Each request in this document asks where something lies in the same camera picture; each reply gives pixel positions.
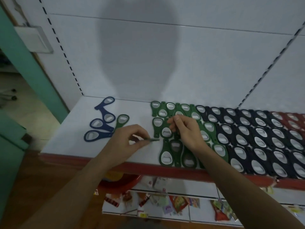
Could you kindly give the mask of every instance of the wooden floor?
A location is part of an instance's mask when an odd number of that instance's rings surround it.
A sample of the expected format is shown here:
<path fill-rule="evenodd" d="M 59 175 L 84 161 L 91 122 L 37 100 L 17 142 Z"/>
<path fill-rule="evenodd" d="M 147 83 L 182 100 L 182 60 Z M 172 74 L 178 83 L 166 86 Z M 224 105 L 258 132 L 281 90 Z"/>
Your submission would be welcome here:
<path fill-rule="evenodd" d="M 77 170 L 71 167 L 44 164 L 39 160 L 37 152 L 26 152 L 0 223 L 0 228 L 18 228 L 60 190 L 76 172 Z M 131 219 L 131 217 L 127 216 L 102 214 L 104 197 L 105 193 L 92 196 L 89 207 L 76 228 L 115 229 Z M 165 227 L 177 229 L 235 228 L 168 220 L 154 221 Z"/>

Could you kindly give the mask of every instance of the floor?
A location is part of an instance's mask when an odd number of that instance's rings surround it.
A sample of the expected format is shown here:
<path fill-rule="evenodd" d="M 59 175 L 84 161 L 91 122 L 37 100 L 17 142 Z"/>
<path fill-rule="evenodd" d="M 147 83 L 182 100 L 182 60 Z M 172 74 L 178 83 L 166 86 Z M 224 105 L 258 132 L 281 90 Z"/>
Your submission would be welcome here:
<path fill-rule="evenodd" d="M 6 210 L 0 223 L 0 229 L 18 228 L 27 218 L 29 218 L 60 188 L 62 188 L 76 174 L 76 172 L 77 170 L 71 167 L 45 164 L 39 160 L 36 151 L 27 151 L 21 163 L 15 184 L 12 188 Z M 135 220 L 135 218 L 101 214 L 104 197 L 105 193 L 99 193 L 98 196 L 92 195 L 92 200 L 86 212 L 75 228 L 129 228 L 126 227 L 126 225 L 128 225 L 130 220 Z M 149 219 L 149 221 L 155 223 L 155 228 L 159 229 L 161 229 L 161 227 L 158 224 L 161 224 L 166 228 L 175 229 L 235 228 L 168 220 Z"/>
<path fill-rule="evenodd" d="M 60 126 L 59 122 L 20 74 L 0 72 L 0 90 L 7 88 L 17 90 L 17 100 L 3 102 L 2 109 L 33 137 L 29 149 L 41 151 Z"/>

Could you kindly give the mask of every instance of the white switch plate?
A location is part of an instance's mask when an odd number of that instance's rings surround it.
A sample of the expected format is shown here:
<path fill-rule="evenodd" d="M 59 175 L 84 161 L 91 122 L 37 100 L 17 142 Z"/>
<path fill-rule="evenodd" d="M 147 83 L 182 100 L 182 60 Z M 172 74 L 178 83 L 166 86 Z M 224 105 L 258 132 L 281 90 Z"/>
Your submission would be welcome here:
<path fill-rule="evenodd" d="M 30 52 L 53 53 L 41 26 L 15 26 L 15 30 Z"/>

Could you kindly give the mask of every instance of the hand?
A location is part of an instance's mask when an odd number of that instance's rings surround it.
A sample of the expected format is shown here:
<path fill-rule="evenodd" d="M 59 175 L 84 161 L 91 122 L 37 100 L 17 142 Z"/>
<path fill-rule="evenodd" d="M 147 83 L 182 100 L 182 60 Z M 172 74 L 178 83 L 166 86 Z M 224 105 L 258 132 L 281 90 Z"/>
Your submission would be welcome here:
<path fill-rule="evenodd" d="M 102 156 L 102 159 L 107 161 L 108 169 L 123 163 L 138 149 L 150 143 L 149 140 L 139 140 L 133 135 L 145 139 L 150 138 L 148 132 L 139 125 L 129 125 L 116 129 L 115 133 L 99 154 L 99 156 Z"/>
<path fill-rule="evenodd" d="M 183 144 L 193 153 L 198 154 L 207 147 L 195 119 L 184 115 L 175 115 L 167 122 L 170 124 L 172 132 L 179 130 Z"/>

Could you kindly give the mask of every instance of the left hand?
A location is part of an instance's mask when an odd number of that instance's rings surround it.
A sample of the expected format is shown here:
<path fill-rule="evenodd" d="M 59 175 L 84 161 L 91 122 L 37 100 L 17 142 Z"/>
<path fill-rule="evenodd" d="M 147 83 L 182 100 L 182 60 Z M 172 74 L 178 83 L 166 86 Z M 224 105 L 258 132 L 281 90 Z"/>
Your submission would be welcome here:
<path fill-rule="evenodd" d="M 115 133 L 98 155 L 102 156 L 102 159 L 107 161 L 108 169 L 123 163 L 138 149 L 141 149 L 150 143 L 149 140 L 139 140 L 133 135 L 145 139 L 150 138 L 148 132 L 139 125 L 129 125 L 116 129 Z"/>

